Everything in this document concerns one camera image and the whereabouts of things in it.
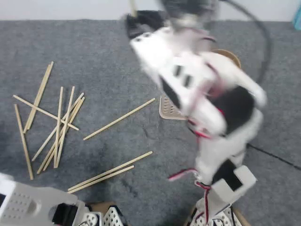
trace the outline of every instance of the carpet floor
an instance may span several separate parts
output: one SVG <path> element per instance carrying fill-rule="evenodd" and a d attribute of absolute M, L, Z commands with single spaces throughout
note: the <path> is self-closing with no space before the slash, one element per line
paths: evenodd
<path fill-rule="evenodd" d="M 265 120 L 252 145 L 294 166 L 301 166 L 301 32 L 290 23 L 266 23 L 274 42 L 271 67 L 262 87 L 267 91 Z M 263 38 L 250 22 L 218 22 L 218 47 L 234 52 L 242 68 L 256 77 Z M 139 69 L 120 21 L 0 22 L 0 172 L 32 186 L 66 191 L 72 185 L 118 166 L 145 152 L 154 154 L 135 168 L 75 193 L 86 202 L 115 201 L 133 226 L 181 226 L 203 195 L 192 176 L 170 183 L 168 175 L 192 167 L 195 138 L 183 121 L 161 119 L 160 92 Z M 86 100 L 69 130 L 58 169 L 29 180 L 13 104 L 23 124 L 30 108 L 12 95 L 33 102 L 45 69 L 55 65 L 40 107 L 57 114 L 61 86 L 66 111 L 72 85 Z M 117 125 L 83 141 L 83 137 L 144 102 L 157 100 Z M 56 126 L 37 113 L 26 134 L 30 156 Z M 37 171 L 48 145 L 33 162 Z M 235 206 L 254 226 L 299 226 L 301 172 L 277 158 L 249 148 L 245 164 L 258 182 Z"/>

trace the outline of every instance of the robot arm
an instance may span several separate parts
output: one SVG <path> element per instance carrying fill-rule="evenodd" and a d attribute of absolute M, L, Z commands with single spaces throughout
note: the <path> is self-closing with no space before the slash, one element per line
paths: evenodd
<path fill-rule="evenodd" d="M 267 99 L 263 89 L 231 60 L 208 51 L 206 41 L 214 39 L 207 29 L 217 1 L 195 1 L 205 3 L 204 11 L 204 4 L 195 9 L 183 6 L 189 2 L 164 0 L 170 26 L 141 32 L 130 45 L 142 69 L 202 138 L 196 179 L 208 190 L 197 208 L 206 212 L 208 222 L 256 182 L 242 160 L 246 144 L 261 125 L 260 109 Z"/>

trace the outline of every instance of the white robot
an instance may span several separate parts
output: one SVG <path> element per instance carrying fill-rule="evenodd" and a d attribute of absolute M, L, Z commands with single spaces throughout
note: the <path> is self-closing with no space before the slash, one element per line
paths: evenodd
<path fill-rule="evenodd" d="M 237 3 L 227 2 L 255 19 Z M 242 160 L 262 122 L 266 94 L 231 60 L 210 52 L 214 38 L 208 30 L 218 0 L 162 3 L 168 20 L 161 12 L 138 11 L 137 17 L 127 16 L 126 28 L 142 69 L 187 117 L 187 126 L 198 138 L 195 168 L 169 179 L 193 172 L 195 184 L 205 189 L 188 225 L 240 226 L 228 208 L 256 182 Z M 267 40 L 261 81 L 271 43 L 264 26 L 255 22 Z M 27 186 L 0 174 L 1 226 L 102 226 L 106 220 L 110 222 L 102 213 L 90 212 L 75 195 Z"/>
<path fill-rule="evenodd" d="M 256 182 L 242 161 L 246 144 L 261 125 L 267 98 L 229 58 L 210 51 L 214 38 L 208 29 L 217 0 L 162 3 L 167 19 L 161 19 L 162 12 L 138 11 L 136 17 L 127 16 L 127 35 L 143 71 L 186 116 L 189 129 L 198 138 L 195 168 L 170 177 L 175 180 L 193 172 L 195 184 L 205 189 L 190 225 L 197 225 L 199 218 L 214 225 L 212 219 Z"/>

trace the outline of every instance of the red wire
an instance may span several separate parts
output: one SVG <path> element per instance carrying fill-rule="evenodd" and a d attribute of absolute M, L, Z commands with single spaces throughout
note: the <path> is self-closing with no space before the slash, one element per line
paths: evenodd
<path fill-rule="evenodd" d="M 209 208 L 208 208 L 208 194 L 210 189 L 205 190 L 205 210 L 206 210 L 206 224 L 208 223 L 209 218 Z"/>
<path fill-rule="evenodd" d="M 169 181 L 174 181 L 174 180 L 177 180 L 177 179 L 180 179 L 181 177 L 183 177 L 185 174 L 187 173 L 197 173 L 198 171 L 195 169 L 195 168 L 188 168 L 188 169 L 183 169 L 173 175 L 170 175 L 168 177 L 168 180 Z"/>
<path fill-rule="evenodd" d="M 197 220 L 204 214 L 204 211 L 203 212 L 200 212 L 200 214 L 197 215 L 196 219 L 195 219 L 195 222 L 197 222 Z"/>
<path fill-rule="evenodd" d="M 206 213 L 206 224 L 207 224 L 208 223 L 208 218 L 209 218 L 208 194 L 209 194 L 209 191 L 211 189 L 211 186 L 204 185 L 204 184 L 202 184 L 198 181 L 195 181 L 194 184 L 205 190 L 205 195 L 204 196 L 205 196 L 205 213 Z"/>

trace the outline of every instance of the wooden stick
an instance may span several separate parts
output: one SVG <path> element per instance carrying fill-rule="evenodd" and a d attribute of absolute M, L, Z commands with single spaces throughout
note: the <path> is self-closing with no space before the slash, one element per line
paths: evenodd
<path fill-rule="evenodd" d="M 26 158 L 26 164 L 27 164 L 27 168 L 28 168 L 28 172 L 29 172 L 29 177 L 30 177 L 30 180 L 33 180 L 32 166 L 30 164 L 30 159 L 29 159 L 29 154 L 28 154 L 28 150 L 27 150 L 27 146 L 26 146 L 25 136 L 24 136 L 24 133 L 23 133 L 20 113 L 19 113 L 19 110 L 18 110 L 18 106 L 17 105 L 14 105 L 14 106 L 15 106 L 15 112 L 16 112 L 16 116 L 17 116 L 19 130 L 20 130 L 20 134 L 21 134 L 21 139 L 22 139 L 23 149 L 24 149 L 24 153 L 25 153 L 25 158 Z"/>
<path fill-rule="evenodd" d="M 108 125 L 102 127 L 101 129 L 95 131 L 94 133 L 92 133 L 92 134 L 86 136 L 86 137 L 84 138 L 84 140 L 87 140 L 87 139 L 89 139 L 89 138 L 95 136 L 96 134 L 98 134 L 98 133 L 104 131 L 105 129 L 107 129 L 108 127 L 110 127 L 110 126 L 116 124 L 117 122 L 119 122 L 119 121 L 125 119 L 126 117 L 130 116 L 131 114 L 133 114 L 133 113 L 139 111 L 140 109 L 144 108 L 146 105 L 149 105 L 149 104 L 150 104 L 151 102 L 153 102 L 154 100 L 155 100 L 155 98 L 149 100 L 148 102 L 146 102 L 146 103 L 144 103 L 143 105 L 137 107 L 136 109 L 130 111 L 129 113 L 127 113 L 127 114 L 121 116 L 120 118 L 116 119 L 115 121 L 111 122 L 110 124 L 108 124 Z"/>
<path fill-rule="evenodd" d="M 45 110 L 43 110 L 43 109 L 41 109 L 41 108 L 39 108 L 39 107 L 36 107 L 35 105 L 29 103 L 28 101 L 26 101 L 26 100 L 24 100 L 24 99 L 22 99 L 22 98 L 20 98 L 20 97 L 18 97 L 18 96 L 16 96 L 16 95 L 13 95 L 13 97 L 16 98 L 17 100 L 19 100 L 19 101 L 21 101 L 21 102 L 23 102 L 23 103 L 29 105 L 30 107 L 35 108 L 35 109 L 38 110 L 39 112 L 42 112 L 42 113 L 44 113 L 45 115 L 48 115 L 48 116 L 50 116 L 51 118 L 57 120 L 57 117 L 56 117 L 55 115 L 53 115 L 53 114 L 51 114 L 51 113 L 49 113 L 49 112 L 47 112 L 47 111 L 45 111 Z M 77 127 L 75 127 L 75 126 L 73 126 L 73 125 L 71 125 L 71 124 L 68 124 L 68 126 L 70 126 L 71 128 L 73 128 L 73 129 L 75 129 L 75 130 L 79 130 L 79 128 L 77 128 Z"/>
<path fill-rule="evenodd" d="M 54 62 L 51 61 L 51 63 L 48 65 L 49 67 L 47 68 L 47 70 L 45 72 L 45 75 L 44 75 L 44 78 L 43 78 L 42 83 L 40 85 L 38 94 L 37 94 L 36 99 L 33 103 L 35 106 L 39 106 L 39 104 L 40 104 L 40 101 L 42 99 L 42 96 L 43 96 L 43 93 L 44 93 L 44 90 L 45 90 L 45 87 L 46 87 L 46 84 L 47 84 L 47 81 L 49 79 L 49 76 L 50 76 L 50 73 L 51 73 L 51 70 L 52 70 L 52 67 L 53 67 L 53 63 Z M 37 111 L 36 109 L 31 110 L 31 113 L 29 114 L 29 117 L 28 117 L 28 120 L 27 120 L 28 124 L 26 126 L 26 130 L 29 130 L 31 128 L 36 111 Z"/>
<path fill-rule="evenodd" d="M 36 105 L 36 106 L 39 105 L 39 103 L 40 103 L 40 101 L 41 101 L 41 99 L 42 99 L 42 95 L 43 95 L 44 89 L 45 89 L 45 87 L 46 87 L 46 83 L 47 83 L 47 81 L 48 81 L 48 78 L 49 78 L 49 76 L 50 76 L 50 73 L 51 73 L 51 70 L 52 70 L 52 67 L 53 67 L 53 63 L 54 63 L 54 62 L 51 61 L 51 63 L 50 63 L 50 68 L 49 68 L 49 70 L 48 70 L 48 74 L 47 74 L 46 78 L 42 81 L 42 90 L 41 90 L 40 93 L 39 93 L 39 96 L 38 96 L 38 102 L 37 102 L 37 105 Z M 28 126 L 27 126 L 27 130 L 29 130 L 29 129 L 31 128 L 31 126 L 32 126 L 33 118 L 34 118 L 34 116 L 35 116 L 36 111 L 37 111 L 37 110 L 33 109 L 33 112 L 32 112 L 32 114 L 31 114 L 30 121 L 29 121 Z"/>
<path fill-rule="evenodd" d="M 74 111 L 73 111 L 72 114 L 71 114 L 71 119 L 70 119 L 69 122 L 73 122 L 73 120 L 74 120 L 75 116 L 77 115 L 77 113 L 79 112 L 79 109 L 80 109 L 80 107 L 82 106 L 84 100 L 85 100 L 85 98 L 83 97 L 83 98 L 81 99 L 81 101 L 78 103 L 78 105 L 76 106 L 76 108 L 74 109 Z M 52 145 L 51 149 L 50 149 L 49 152 L 48 152 L 48 154 L 49 154 L 48 157 L 46 156 L 46 158 L 45 158 L 45 159 L 46 159 L 46 160 L 45 160 L 45 161 L 46 161 L 46 164 L 44 165 L 43 171 L 45 171 L 45 170 L 47 169 L 48 165 L 50 164 L 50 162 L 51 162 L 51 160 L 52 160 L 52 158 L 53 158 L 53 156 L 54 156 L 53 150 L 54 150 L 54 144 Z"/>
<path fill-rule="evenodd" d="M 121 170 L 119 170 L 119 171 L 116 171 L 115 173 L 109 174 L 109 175 L 107 175 L 107 176 L 105 176 L 105 177 L 103 177 L 103 178 L 100 178 L 100 179 L 98 179 L 98 180 L 92 181 L 92 182 L 90 182 L 90 183 L 88 183 L 88 184 L 85 184 L 85 185 L 83 185 L 83 186 L 80 186 L 80 187 L 78 187 L 78 188 L 75 188 L 75 189 L 73 189 L 73 190 L 70 190 L 70 191 L 68 191 L 68 193 L 71 194 L 71 193 L 77 192 L 77 191 L 79 191 L 79 190 L 81 190 L 81 189 L 83 189 L 83 188 L 89 187 L 89 186 L 94 185 L 94 184 L 96 184 L 96 183 L 98 183 L 98 182 L 101 182 L 101 181 L 103 181 L 103 180 L 109 179 L 109 178 L 111 178 L 111 177 L 113 177 L 113 176 L 116 176 L 116 175 L 118 175 L 118 174 L 120 174 L 120 173 L 123 173 L 123 172 L 125 172 L 125 171 L 128 171 L 128 170 L 130 170 L 130 169 L 132 169 L 132 168 L 134 168 L 134 166 L 126 167 L 126 168 L 124 168 L 124 169 L 121 169 Z"/>
<path fill-rule="evenodd" d="M 70 109 L 71 109 L 71 105 L 72 105 L 72 99 L 73 99 L 73 94 L 74 94 L 74 89 L 75 87 L 72 86 L 72 90 L 71 90 L 71 94 L 70 94 L 70 99 L 69 99 L 69 104 L 68 104 L 68 109 L 67 109 L 67 116 L 66 116 L 66 121 L 69 121 L 69 114 L 70 114 Z M 58 167 L 58 164 L 60 163 L 60 159 L 61 159 L 61 154 L 62 154 L 62 149 L 63 149 L 63 145 L 64 145 L 64 140 L 65 140 L 65 135 L 66 135 L 66 129 L 67 129 L 67 124 L 64 124 L 63 127 L 63 134 L 62 134 L 62 141 L 60 144 L 60 148 L 58 150 L 58 154 L 57 154 L 57 162 L 55 163 L 54 168 Z"/>
<path fill-rule="evenodd" d="M 76 112 L 76 109 L 78 108 L 78 105 L 79 105 L 79 104 L 80 104 L 80 102 L 76 105 L 76 107 L 74 108 L 74 110 L 73 110 L 72 113 Z M 54 148 L 55 148 L 55 143 L 52 144 L 50 150 L 48 151 L 48 153 L 47 153 L 47 155 L 46 155 L 46 157 L 45 157 L 45 159 L 43 160 L 42 164 L 40 165 L 40 167 L 39 167 L 39 169 L 38 169 L 38 171 L 37 171 L 37 174 L 40 174 L 40 173 L 41 173 L 41 171 L 43 170 L 43 167 L 45 166 L 46 163 L 47 163 L 47 167 L 48 167 L 48 165 L 49 165 L 51 159 L 52 159 L 53 156 L 54 156 Z"/>
<path fill-rule="evenodd" d="M 35 105 L 35 106 L 37 106 L 38 96 L 39 96 L 39 94 L 41 93 L 41 90 L 42 90 L 42 84 L 43 84 L 43 81 L 45 80 L 45 78 L 46 78 L 46 76 L 47 76 L 47 74 L 48 74 L 49 69 L 50 69 L 50 65 L 47 66 L 47 69 L 46 69 L 46 71 L 45 71 L 44 77 L 43 77 L 42 82 L 41 82 L 41 84 L 40 84 L 38 93 L 37 93 L 37 95 L 36 95 L 36 98 L 34 99 L 33 105 Z M 27 127 L 28 127 L 28 124 L 29 124 L 29 122 L 30 122 L 30 118 L 31 118 L 31 115 L 32 115 L 33 110 L 34 110 L 34 109 L 31 109 L 31 111 L 30 111 L 30 113 L 29 113 L 29 115 L 28 115 L 28 119 L 27 119 L 26 124 L 25 124 L 25 126 L 24 126 L 23 133 L 26 133 L 26 131 L 27 131 Z"/>
<path fill-rule="evenodd" d="M 137 8 L 136 8 L 135 0 L 130 0 L 130 6 L 132 11 L 132 16 L 137 17 Z"/>
<path fill-rule="evenodd" d="M 82 105 L 83 100 L 81 100 L 81 102 L 79 102 L 79 104 L 75 107 L 74 111 L 73 111 L 72 114 L 71 114 L 71 119 L 70 119 L 70 121 L 73 120 L 73 119 L 75 118 L 77 112 L 79 111 L 79 108 L 80 108 L 81 105 Z M 58 142 L 59 145 L 60 145 L 61 142 L 62 142 L 62 134 L 63 134 L 63 130 L 60 131 L 60 140 L 59 140 L 59 142 Z M 47 167 L 49 166 L 49 164 L 50 164 L 52 158 L 54 157 L 54 147 L 55 147 L 55 144 L 53 143 L 52 146 L 51 146 L 51 148 L 50 148 L 50 150 L 49 150 L 50 156 L 48 157 L 48 159 L 47 159 L 47 161 L 46 161 L 46 163 L 45 163 L 45 165 L 44 165 L 43 171 L 45 171 L 45 170 L 47 169 Z"/>
<path fill-rule="evenodd" d="M 63 98 L 63 87 L 61 87 L 60 98 L 59 98 L 59 101 L 58 101 L 58 112 L 57 112 L 56 134 L 55 134 L 55 160 L 54 160 L 54 166 L 56 165 L 56 160 L 57 160 L 58 139 L 59 139 L 59 135 L 60 135 L 61 111 L 62 111 L 62 98 Z"/>
<path fill-rule="evenodd" d="M 76 99 L 76 101 L 73 103 L 71 110 L 73 110 L 77 103 L 81 100 L 81 98 L 84 96 L 84 93 L 81 93 L 81 95 Z M 67 113 L 64 115 L 64 117 L 62 118 L 63 120 L 66 119 Z M 38 149 L 38 151 L 36 152 L 36 154 L 34 155 L 34 157 L 32 158 L 32 161 L 35 161 L 35 159 L 38 157 L 38 155 L 42 152 L 42 150 L 44 149 L 44 147 L 48 144 L 49 140 L 52 138 L 52 136 L 54 135 L 54 133 L 56 132 L 56 127 L 52 130 L 52 132 L 50 133 L 50 135 L 47 137 L 47 139 L 44 141 L 44 143 L 42 144 L 42 146 Z"/>
<path fill-rule="evenodd" d="M 75 188 L 77 188 L 77 187 L 80 187 L 80 186 L 82 186 L 82 185 L 84 185 L 84 184 L 87 184 L 87 183 L 89 183 L 89 182 L 91 182 L 91 181 L 97 180 L 98 178 L 102 178 L 103 176 L 106 176 L 106 175 L 108 175 L 108 174 L 110 174 L 110 173 L 112 173 L 112 172 L 114 172 L 114 171 L 116 171 L 116 170 L 118 170 L 118 169 L 120 169 L 120 168 L 123 168 L 123 167 L 125 167 L 125 166 L 127 166 L 127 165 L 130 165 L 130 164 L 132 164 L 132 163 L 134 163 L 134 162 L 136 162 L 136 161 L 138 161 L 138 160 L 140 160 L 140 159 L 143 159 L 143 158 L 145 158 L 145 157 L 147 157 L 147 156 L 149 156 L 149 155 L 151 155 L 151 154 L 152 154 L 152 152 L 147 152 L 147 153 L 145 153 L 145 154 L 143 154 L 143 155 L 140 155 L 140 156 L 138 156 L 137 158 L 134 158 L 134 159 L 132 159 L 132 160 L 130 160 L 130 161 L 127 161 L 126 163 L 121 164 L 120 166 L 117 166 L 117 167 L 112 168 L 112 169 L 110 169 L 110 170 L 108 170 L 108 171 L 105 171 L 104 173 L 101 173 L 101 174 L 99 174 L 99 175 L 97 175 L 97 176 L 95 176 L 95 177 L 93 177 L 93 178 L 90 178 L 90 179 L 88 179 L 88 180 L 85 180 L 85 181 L 83 181 L 83 182 L 81 182 L 81 183 L 79 183 L 79 184 L 77 184 L 77 185 L 75 185 L 75 186 L 69 188 L 68 191 L 71 191 L 71 190 L 73 190 L 73 189 L 75 189 Z"/>

